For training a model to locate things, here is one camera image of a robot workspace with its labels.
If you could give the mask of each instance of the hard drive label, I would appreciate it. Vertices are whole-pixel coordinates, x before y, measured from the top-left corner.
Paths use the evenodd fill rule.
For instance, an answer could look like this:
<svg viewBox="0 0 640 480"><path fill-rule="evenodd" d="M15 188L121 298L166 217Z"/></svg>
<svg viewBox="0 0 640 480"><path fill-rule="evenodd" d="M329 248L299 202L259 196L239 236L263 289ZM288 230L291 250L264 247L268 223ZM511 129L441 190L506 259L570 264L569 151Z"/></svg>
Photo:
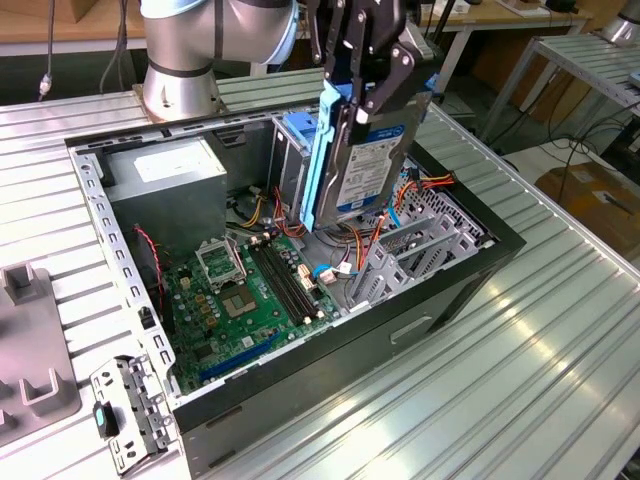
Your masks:
<svg viewBox="0 0 640 480"><path fill-rule="evenodd" d="M375 201L391 169L391 150L400 143L403 134L403 125L375 130L365 143L351 149L338 196L339 211L349 212Z"/></svg>

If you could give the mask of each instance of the motherboard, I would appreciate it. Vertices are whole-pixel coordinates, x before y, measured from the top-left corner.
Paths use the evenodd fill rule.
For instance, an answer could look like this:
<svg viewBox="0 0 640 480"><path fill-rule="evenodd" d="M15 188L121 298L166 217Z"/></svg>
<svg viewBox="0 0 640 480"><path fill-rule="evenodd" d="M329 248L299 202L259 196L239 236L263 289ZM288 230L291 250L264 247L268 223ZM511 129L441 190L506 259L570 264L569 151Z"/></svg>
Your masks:
<svg viewBox="0 0 640 480"><path fill-rule="evenodd" d="M218 247L205 247L164 272L173 311L173 371L183 394L340 316L288 238Z"/></svg>

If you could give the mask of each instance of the motherboard chip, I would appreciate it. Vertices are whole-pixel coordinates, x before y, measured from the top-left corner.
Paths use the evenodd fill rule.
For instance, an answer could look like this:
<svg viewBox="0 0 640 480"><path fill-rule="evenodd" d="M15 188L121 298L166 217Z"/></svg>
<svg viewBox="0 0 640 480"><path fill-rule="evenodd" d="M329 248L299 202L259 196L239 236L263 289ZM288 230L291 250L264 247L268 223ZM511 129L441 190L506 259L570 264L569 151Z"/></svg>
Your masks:
<svg viewBox="0 0 640 480"><path fill-rule="evenodd" d="M195 354L196 359L200 362L207 358L209 355L212 355L213 349L211 348L211 345L207 343L205 345L202 345L201 347L195 348L193 350L193 353Z"/></svg>
<svg viewBox="0 0 640 480"><path fill-rule="evenodd" d="M242 339L242 345L244 346L244 348L253 347L253 345L254 345L253 339L251 337L244 337Z"/></svg>
<svg viewBox="0 0 640 480"><path fill-rule="evenodd" d="M231 318L239 317L258 308L255 298L246 285L235 285L220 292L218 298Z"/></svg>

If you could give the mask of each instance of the blue clip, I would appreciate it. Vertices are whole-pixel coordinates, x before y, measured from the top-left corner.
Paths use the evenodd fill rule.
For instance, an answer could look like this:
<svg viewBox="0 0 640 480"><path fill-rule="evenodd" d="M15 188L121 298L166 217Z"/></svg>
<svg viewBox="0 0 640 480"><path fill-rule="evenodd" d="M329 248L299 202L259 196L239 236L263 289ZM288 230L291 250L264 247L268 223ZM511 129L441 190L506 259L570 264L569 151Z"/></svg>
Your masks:
<svg viewBox="0 0 640 480"><path fill-rule="evenodd" d="M298 139L300 144L311 151L313 139L318 129L318 121L307 112L288 113L282 118L289 131Z"/></svg>
<svg viewBox="0 0 640 480"><path fill-rule="evenodd" d="M324 91L320 94L320 111L318 113L318 129L313 140L307 183L304 186L304 196L300 207L300 221L310 232L315 223L314 207L318 194L318 184L324 171L327 147L333 142L336 129L331 125L331 110L342 98L340 90L329 82L324 82Z"/></svg>

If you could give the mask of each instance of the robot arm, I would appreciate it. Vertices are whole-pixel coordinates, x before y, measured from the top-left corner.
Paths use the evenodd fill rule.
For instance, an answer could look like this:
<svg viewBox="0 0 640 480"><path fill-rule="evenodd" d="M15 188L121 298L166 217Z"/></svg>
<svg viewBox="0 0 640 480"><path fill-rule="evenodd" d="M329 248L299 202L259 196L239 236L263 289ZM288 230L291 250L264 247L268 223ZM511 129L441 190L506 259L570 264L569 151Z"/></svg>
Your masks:
<svg viewBox="0 0 640 480"><path fill-rule="evenodd" d="M422 67L433 54L407 22L407 4L419 11L416 0L309 0L314 62L325 65L332 84L353 85L361 115L406 104L429 78ZM165 120L217 113L213 60L282 63L299 20L295 0L142 0L141 12L149 55L144 101Z"/></svg>
<svg viewBox="0 0 640 480"><path fill-rule="evenodd" d="M618 16L601 32L601 35L621 47L633 45L640 29L640 1L628 0Z"/></svg>
<svg viewBox="0 0 640 480"><path fill-rule="evenodd" d="M294 0L142 0L149 68L144 102L157 118L218 112L214 59L284 62L295 42Z"/></svg>

